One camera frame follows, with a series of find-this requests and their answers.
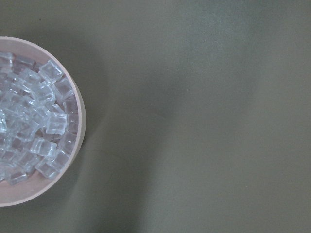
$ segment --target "pink bowl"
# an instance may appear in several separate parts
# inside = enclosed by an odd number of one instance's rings
[[[18,183],[14,186],[10,186],[7,182],[0,182],[0,206],[10,206],[26,202],[39,196],[51,188],[53,184],[55,184],[65,173],[65,171],[77,156],[81,147],[86,130],[86,110],[81,93],[72,77],[63,67],[63,65],[45,49],[26,40],[0,36],[0,51],[12,52],[16,55],[26,56],[42,64],[46,63],[49,59],[53,59],[59,65],[59,67],[61,67],[71,83],[77,99],[79,112],[77,139],[67,166],[53,180],[44,178],[41,174],[39,174],[38,171],[36,171],[31,177],[28,178],[28,180]]]

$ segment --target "gray table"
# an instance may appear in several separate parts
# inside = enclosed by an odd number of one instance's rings
[[[75,162],[1,233],[311,232],[310,1],[0,1],[84,97]]]

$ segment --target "pile of clear cubes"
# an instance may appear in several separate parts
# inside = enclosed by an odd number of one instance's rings
[[[72,153],[78,106],[60,67],[0,51],[0,182],[59,174]]]

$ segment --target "bowl of clear cubes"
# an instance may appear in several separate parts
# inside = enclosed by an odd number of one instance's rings
[[[0,37],[0,206],[52,187],[76,157],[85,133],[80,91],[40,46]]]

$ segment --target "bowl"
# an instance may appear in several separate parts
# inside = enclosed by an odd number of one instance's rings
[[[86,111],[81,93],[76,83],[69,75],[67,70],[63,67],[63,65],[48,51],[29,41],[6,36],[0,36],[0,51],[12,52],[16,55],[29,57],[42,64],[46,63],[49,59],[55,61],[57,65],[63,70],[72,86],[75,98],[77,100],[79,118],[76,142],[69,157],[69,161],[67,162],[64,169],[52,180],[45,178],[38,171],[36,171],[27,180],[13,186],[9,185],[8,182],[0,182],[1,207],[16,205],[29,201],[47,191],[62,177],[62,175],[66,172],[68,167],[77,156],[81,147],[86,129]]]

